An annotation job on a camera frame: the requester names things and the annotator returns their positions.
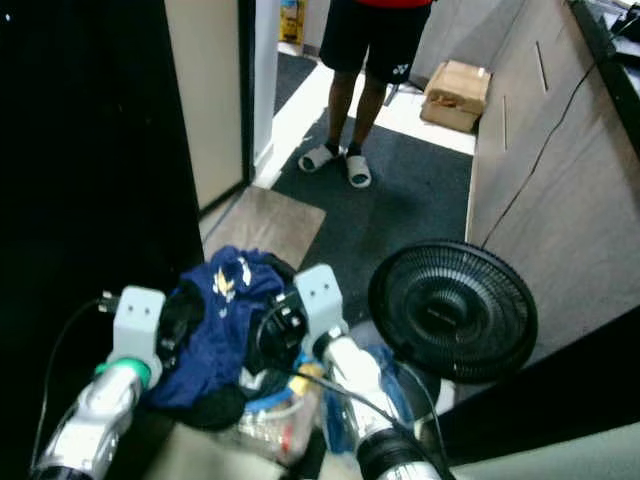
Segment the door frame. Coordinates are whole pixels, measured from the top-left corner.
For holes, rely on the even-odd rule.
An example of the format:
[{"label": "door frame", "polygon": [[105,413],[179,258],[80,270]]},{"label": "door frame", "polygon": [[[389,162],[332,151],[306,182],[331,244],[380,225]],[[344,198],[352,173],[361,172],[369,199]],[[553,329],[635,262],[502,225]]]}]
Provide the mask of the door frame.
[{"label": "door frame", "polygon": [[202,207],[198,218],[212,210],[251,184],[255,177],[253,165],[253,116],[255,96],[255,44],[256,0],[238,0],[238,46],[240,50],[240,108],[242,139],[242,180],[227,189],[218,198]]}]

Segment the black fan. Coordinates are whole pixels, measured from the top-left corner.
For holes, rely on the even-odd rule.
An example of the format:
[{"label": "black fan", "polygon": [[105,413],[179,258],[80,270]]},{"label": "black fan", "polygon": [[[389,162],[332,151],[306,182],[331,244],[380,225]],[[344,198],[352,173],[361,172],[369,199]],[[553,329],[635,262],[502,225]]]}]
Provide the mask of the black fan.
[{"label": "black fan", "polygon": [[458,382],[512,373],[537,336],[535,303],[522,279],[465,243],[429,242],[396,253],[375,272],[369,306],[396,355]]}]

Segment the black cable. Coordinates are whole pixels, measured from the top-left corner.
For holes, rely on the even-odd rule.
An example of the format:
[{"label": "black cable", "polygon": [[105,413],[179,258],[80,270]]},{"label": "black cable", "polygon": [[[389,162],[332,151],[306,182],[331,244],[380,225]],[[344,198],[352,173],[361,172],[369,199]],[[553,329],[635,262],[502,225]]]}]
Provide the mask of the black cable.
[{"label": "black cable", "polygon": [[273,317],[273,315],[281,308],[282,308],[282,305],[276,305],[275,307],[272,307],[271,309],[267,310],[266,313],[263,315],[262,320],[260,321],[260,325],[258,325],[258,330],[256,330],[256,349],[258,350],[258,353],[260,354],[260,356],[264,357],[265,359],[268,359],[269,356],[262,351],[262,346],[260,345],[260,340],[262,340],[262,333],[264,332],[264,326],[267,324],[269,320],[271,320],[271,317]]},{"label": "black cable", "polygon": [[402,368],[405,372],[409,374],[409,376],[413,379],[416,385],[420,387],[420,389],[424,393],[424,396],[427,398],[427,401],[429,402],[429,408],[431,409],[431,416],[433,417],[433,423],[435,424],[435,427],[436,427],[436,434],[438,435],[440,455],[442,455],[442,460],[444,461],[444,463],[449,465],[449,457],[447,455],[447,451],[444,446],[444,437],[442,435],[442,429],[440,428],[440,420],[438,419],[438,414],[436,412],[436,404],[433,401],[433,397],[431,397],[431,393],[429,392],[429,389],[422,382],[418,374],[409,365],[407,365],[406,363],[399,362],[397,360],[395,363],[396,365],[398,365],[400,368]]},{"label": "black cable", "polygon": [[44,385],[42,389],[42,405],[40,406],[40,419],[38,420],[38,428],[36,429],[36,436],[33,442],[33,450],[31,452],[31,463],[29,464],[29,470],[33,471],[36,466],[36,462],[38,460],[38,454],[40,450],[40,441],[42,437],[42,429],[44,427],[44,420],[47,415],[47,403],[49,401],[49,381],[51,379],[51,374],[53,371],[53,364],[55,362],[56,355],[58,353],[58,349],[62,344],[62,340],[64,340],[65,335],[69,331],[69,329],[80,319],[82,318],[91,308],[97,307],[101,304],[101,299],[94,299],[86,302],[80,308],[78,308],[71,317],[67,319],[62,330],[58,334],[58,338],[56,338],[55,343],[53,344],[53,349],[51,350],[51,354],[49,355],[49,362],[47,363],[47,369],[44,374]]},{"label": "black cable", "polygon": [[[273,316],[273,314],[275,312],[277,312],[279,309],[281,308],[280,305],[275,306],[273,308],[271,308],[270,310],[268,310],[261,322],[260,325],[258,326],[258,330],[256,332],[256,348],[258,350],[258,353],[260,355],[262,355],[265,358],[269,358],[267,355],[265,355],[260,347],[260,340],[262,338],[262,332],[264,330],[264,326],[266,325],[266,323],[271,319],[271,317]],[[385,420],[387,420],[391,426],[393,427],[393,429],[398,432],[400,435],[402,435],[403,437],[405,437],[405,439],[411,443],[411,445],[426,459],[430,459],[431,458],[431,454],[426,450],[426,448],[424,447],[424,445],[422,445],[422,443],[420,443],[420,441],[418,441],[418,439],[416,439],[415,435],[413,434],[413,432],[409,431],[404,425],[402,425],[398,419],[394,418],[392,415],[389,415],[386,411],[384,411],[383,409],[381,409],[380,407],[378,407],[376,404],[374,404],[373,402],[369,401],[367,398],[363,397],[362,395],[355,393],[355,392],[351,392],[345,388],[343,388],[341,385],[338,385],[337,383],[331,382],[330,380],[324,379],[324,378],[319,378],[319,377],[315,377],[313,375],[309,375],[303,372],[298,372],[293,370],[290,367],[286,367],[286,366],[282,366],[282,365],[278,365],[277,362],[273,362],[273,365],[271,365],[273,368],[280,370],[283,373],[286,373],[288,375],[291,376],[296,376],[296,377],[301,377],[301,378],[306,378],[307,380],[309,380],[310,382],[313,382],[317,385],[320,385],[321,387],[327,389],[327,390],[331,390],[332,392],[335,392],[339,395],[342,395],[344,397],[348,397],[348,398],[353,398],[354,400],[357,400],[358,402],[368,406],[369,408],[371,408],[373,411],[375,411],[378,415],[380,415],[382,418],[384,418]],[[432,415],[434,417],[434,420],[436,422],[438,422],[437,419],[437,415],[436,415],[436,411],[435,411],[435,404],[433,403],[433,399],[431,398],[431,395],[429,394],[428,390],[426,390],[426,388],[424,388],[426,394],[427,394],[427,398],[429,399],[429,404],[431,405],[431,411],[432,411]],[[442,440],[442,431],[440,430],[440,424],[437,424],[437,429],[438,429],[438,435],[439,435],[439,442],[440,442],[440,452],[442,455],[442,465],[435,465],[434,467],[436,467],[437,470],[439,470],[440,475],[442,476],[443,480],[455,480],[455,477],[453,476],[453,474],[451,473],[451,471],[449,470],[449,463],[448,463],[448,459],[447,459],[447,454],[444,450],[444,442]]]},{"label": "black cable", "polygon": [[[281,369],[281,370],[284,373],[287,373],[287,374],[292,375],[292,376],[306,378],[310,382],[313,382],[313,383],[315,383],[317,385],[320,385],[321,387],[323,387],[323,388],[325,388],[327,390],[331,390],[332,392],[335,392],[335,393],[337,393],[339,395],[342,395],[344,397],[352,398],[352,399],[357,400],[358,402],[362,403],[363,405],[366,405],[367,407],[369,407],[373,411],[375,411],[378,415],[380,415],[382,418],[387,420],[391,424],[391,426],[393,427],[393,429],[396,432],[398,432],[400,435],[402,435],[409,443],[411,443],[411,445],[418,452],[420,452],[420,454],[424,457],[425,460],[428,460],[428,459],[431,458],[431,454],[427,451],[427,449],[424,447],[424,445],[422,445],[422,443],[420,443],[420,441],[418,441],[418,439],[415,437],[413,432],[411,432],[407,427],[402,425],[398,421],[398,419],[394,418],[392,415],[389,415],[382,408],[378,407],[376,404],[374,404],[373,402],[369,401],[367,398],[363,397],[359,393],[351,392],[351,391],[347,390],[346,388],[343,388],[341,385],[338,385],[337,383],[331,382],[331,381],[329,381],[327,379],[324,379],[324,378],[314,377],[313,375],[309,375],[309,374],[303,373],[303,372],[297,372],[297,371],[292,370],[292,369]],[[444,458],[443,458],[443,463],[444,463],[444,465],[442,465],[441,468],[438,468],[437,465],[434,465],[434,467],[436,467],[436,468],[438,468],[438,470],[440,470],[439,473],[442,476],[443,480],[448,480],[448,479],[454,479],[455,480],[455,477],[449,471],[448,464],[446,463],[446,460]]]},{"label": "black cable", "polygon": [[527,175],[527,178],[524,179],[524,182],[522,182],[522,185],[520,185],[520,188],[518,189],[516,194],[513,196],[513,198],[511,199],[511,201],[507,205],[507,208],[504,209],[504,211],[498,217],[498,220],[496,220],[496,223],[493,224],[493,227],[491,227],[491,229],[487,233],[486,238],[482,242],[482,245],[481,245],[482,248],[486,247],[487,243],[489,242],[489,239],[493,236],[493,233],[495,232],[495,230],[498,228],[500,223],[502,223],[502,220],[504,220],[504,218],[507,216],[507,213],[509,213],[509,211],[511,210],[511,207],[513,207],[513,205],[515,204],[515,202],[518,199],[518,197],[520,197],[520,195],[524,191],[525,187],[528,185],[529,181],[531,180],[533,175],[536,173],[536,170],[538,170],[538,165],[540,164],[540,160],[542,159],[542,155],[543,155],[545,149],[547,148],[547,145],[551,141],[551,138],[553,137],[553,134],[556,133],[556,131],[560,128],[560,126],[564,122],[564,119],[567,117],[567,113],[569,112],[569,108],[571,107],[571,105],[573,103],[573,99],[575,98],[576,94],[578,93],[578,90],[580,90],[580,87],[585,82],[585,80],[587,79],[587,77],[589,76],[589,74],[591,73],[591,71],[593,70],[593,68],[595,66],[596,66],[596,62],[593,62],[591,64],[591,66],[587,69],[585,74],[582,76],[580,81],[574,87],[573,91],[571,92],[571,95],[569,96],[569,101],[567,102],[567,105],[565,106],[564,110],[562,111],[562,115],[560,116],[560,119],[556,122],[554,127],[549,132],[549,135],[547,135],[547,138],[545,139],[544,143],[542,144],[542,147],[540,148],[540,151],[538,152],[538,155],[536,156],[536,160],[533,162],[533,167],[531,167],[531,170],[529,171],[529,174]]}]

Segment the blue cloth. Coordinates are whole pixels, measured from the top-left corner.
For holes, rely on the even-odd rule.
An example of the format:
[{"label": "blue cloth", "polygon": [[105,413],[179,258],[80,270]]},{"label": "blue cloth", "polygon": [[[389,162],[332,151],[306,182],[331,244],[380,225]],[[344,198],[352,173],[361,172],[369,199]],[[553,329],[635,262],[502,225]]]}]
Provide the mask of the blue cloth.
[{"label": "blue cloth", "polygon": [[[298,358],[296,358],[296,361],[293,363],[293,370],[297,371],[303,363],[315,363],[315,361],[304,352],[300,352]],[[258,413],[262,410],[269,410],[278,406],[282,402],[289,400],[293,395],[293,390],[291,390],[289,385],[287,385],[283,390],[280,390],[273,395],[258,398],[247,403],[244,407],[244,411],[247,413]]]},{"label": "blue cloth", "polygon": [[224,247],[209,263],[181,275],[200,289],[204,318],[180,352],[176,370],[149,392],[151,405],[189,408],[196,400],[238,382],[251,315],[265,310],[267,299],[284,290],[280,276],[263,263],[265,255]]},{"label": "blue cloth", "polygon": [[[393,353],[386,345],[372,345],[365,350],[371,354],[380,366],[380,385],[389,396],[398,411],[399,421],[410,427],[414,421],[413,412],[407,401],[402,387],[398,382],[398,369],[393,360]],[[329,451],[332,453],[353,452],[353,439],[344,430],[344,419],[340,398],[337,393],[327,391],[324,394],[326,402],[326,436]]]}]

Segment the yellow object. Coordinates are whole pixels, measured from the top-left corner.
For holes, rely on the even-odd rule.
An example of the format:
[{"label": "yellow object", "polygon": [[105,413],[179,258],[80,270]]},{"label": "yellow object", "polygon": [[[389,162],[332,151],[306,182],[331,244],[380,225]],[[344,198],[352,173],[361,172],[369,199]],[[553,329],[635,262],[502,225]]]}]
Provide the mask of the yellow object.
[{"label": "yellow object", "polygon": [[222,272],[222,268],[218,269],[218,273],[213,278],[213,291],[227,296],[232,290],[233,280],[228,282]]},{"label": "yellow object", "polygon": [[[314,377],[322,377],[322,374],[324,373],[322,367],[314,363],[304,363],[300,365],[298,371],[301,373],[306,373],[307,375],[313,375]],[[309,390],[310,386],[311,382],[302,377],[293,377],[289,382],[289,388],[299,397],[304,396],[304,394],[307,393],[307,390]]]},{"label": "yellow object", "polygon": [[280,41],[300,45],[304,38],[305,0],[286,0],[280,7]]}]

